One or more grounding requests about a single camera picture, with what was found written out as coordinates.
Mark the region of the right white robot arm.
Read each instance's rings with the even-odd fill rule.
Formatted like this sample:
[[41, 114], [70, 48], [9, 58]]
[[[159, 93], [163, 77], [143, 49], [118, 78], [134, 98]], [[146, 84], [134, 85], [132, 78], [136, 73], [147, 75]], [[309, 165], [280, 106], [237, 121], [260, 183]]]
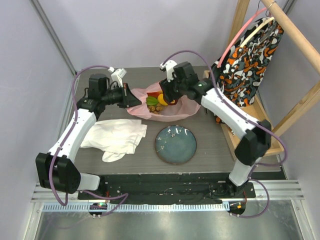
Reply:
[[234, 150], [235, 164], [223, 185], [226, 193], [233, 198], [243, 193], [253, 166], [260, 161], [271, 146], [268, 130], [271, 124], [248, 115], [219, 89], [215, 89], [212, 80], [199, 79], [189, 62], [176, 63], [169, 60], [160, 64], [160, 70], [166, 78], [159, 85], [166, 103], [178, 101], [186, 96], [218, 116], [239, 138]]

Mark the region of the pink plastic bag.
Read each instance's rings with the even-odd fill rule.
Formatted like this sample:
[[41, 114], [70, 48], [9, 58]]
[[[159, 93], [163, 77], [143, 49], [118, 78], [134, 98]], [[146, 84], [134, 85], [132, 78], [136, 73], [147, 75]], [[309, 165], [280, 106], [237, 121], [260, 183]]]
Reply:
[[127, 112], [135, 117], [158, 122], [174, 122], [183, 120], [195, 115], [200, 105], [195, 101], [182, 96], [175, 105], [168, 105], [159, 114], [151, 113], [147, 107], [147, 93], [160, 91], [158, 82], [149, 85], [147, 88], [134, 88], [131, 92], [141, 101], [141, 105], [127, 108]]

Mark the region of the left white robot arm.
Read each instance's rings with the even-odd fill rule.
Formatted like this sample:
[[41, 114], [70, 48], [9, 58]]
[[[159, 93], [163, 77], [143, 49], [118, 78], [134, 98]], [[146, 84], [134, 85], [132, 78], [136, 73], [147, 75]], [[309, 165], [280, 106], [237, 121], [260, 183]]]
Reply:
[[35, 159], [41, 187], [66, 194], [85, 190], [97, 200], [106, 195], [107, 188], [102, 184], [101, 177], [79, 172], [74, 161], [86, 134], [106, 106], [117, 105], [126, 109], [141, 105], [129, 85], [119, 80], [117, 76], [109, 79], [101, 73], [89, 77], [86, 96], [76, 103], [67, 128], [47, 153], [39, 153]]

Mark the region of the red fake apple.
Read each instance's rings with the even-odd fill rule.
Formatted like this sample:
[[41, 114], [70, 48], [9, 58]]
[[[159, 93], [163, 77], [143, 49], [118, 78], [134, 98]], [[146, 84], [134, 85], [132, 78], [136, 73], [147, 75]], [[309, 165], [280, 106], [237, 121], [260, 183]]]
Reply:
[[160, 91], [148, 92], [147, 96], [152, 96], [152, 97], [157, 98], [159, 94], [163, 94], [163, 91], [160, 90]]

